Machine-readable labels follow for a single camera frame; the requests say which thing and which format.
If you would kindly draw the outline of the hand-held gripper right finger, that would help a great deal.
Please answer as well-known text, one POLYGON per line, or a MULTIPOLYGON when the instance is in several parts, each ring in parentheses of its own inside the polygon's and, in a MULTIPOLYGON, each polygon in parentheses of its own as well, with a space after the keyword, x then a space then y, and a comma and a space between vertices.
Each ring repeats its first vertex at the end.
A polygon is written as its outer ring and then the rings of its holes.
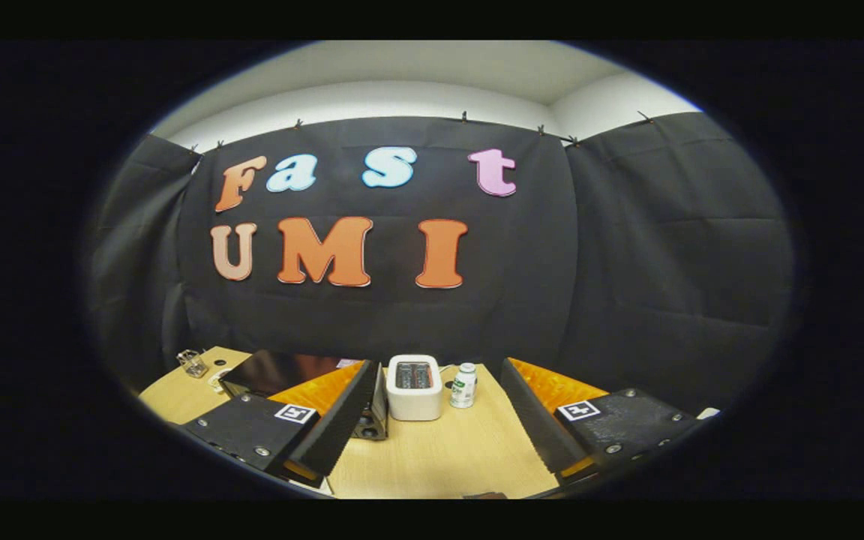
POLYGON ((561 486, 645 464, 700 423, 642 389, 608 392, 516 358, 502 361, 499 383, 561 486))

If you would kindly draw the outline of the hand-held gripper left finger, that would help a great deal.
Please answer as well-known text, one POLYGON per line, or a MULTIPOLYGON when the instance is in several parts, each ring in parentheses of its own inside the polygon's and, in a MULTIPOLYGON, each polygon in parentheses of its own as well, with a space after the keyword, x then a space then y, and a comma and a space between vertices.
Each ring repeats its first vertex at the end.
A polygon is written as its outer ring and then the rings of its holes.
POLYGON ((318 488, 373 400, 380 363, 360 360, 275 395, 227 387, 229 400, 181 424, 268 476, 318 488))

